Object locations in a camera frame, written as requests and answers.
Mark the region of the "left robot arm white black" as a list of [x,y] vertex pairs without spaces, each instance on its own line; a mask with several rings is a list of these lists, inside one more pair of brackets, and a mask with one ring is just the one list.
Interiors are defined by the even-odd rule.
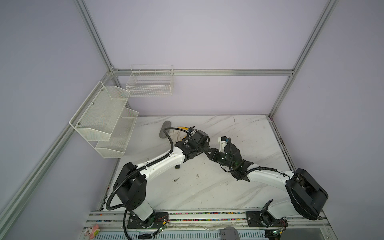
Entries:
[[168,127],[163,132],[170,142],[170,150],[143,164],[125,164],[106,202],[108,211],[124,208],[138,217],[144,228],[151,227],[156,218],[155,210],[146,200],[147,183],[210,148],[210,138],[201,130]]

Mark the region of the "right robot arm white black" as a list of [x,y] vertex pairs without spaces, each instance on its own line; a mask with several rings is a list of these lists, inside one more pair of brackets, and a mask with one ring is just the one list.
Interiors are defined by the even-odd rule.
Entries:
[[240,150],[232,144],[223,149],[211,148],[205,154],[211,161],[227,167],[237,181],[262,183],[286,194],[280,200],[267,201],[259,214],[261,225],[271,227],[295,215],[311,221],[322,218],[320,214],[329,195],[306,170],[292,172],[256,166],[244,160]]

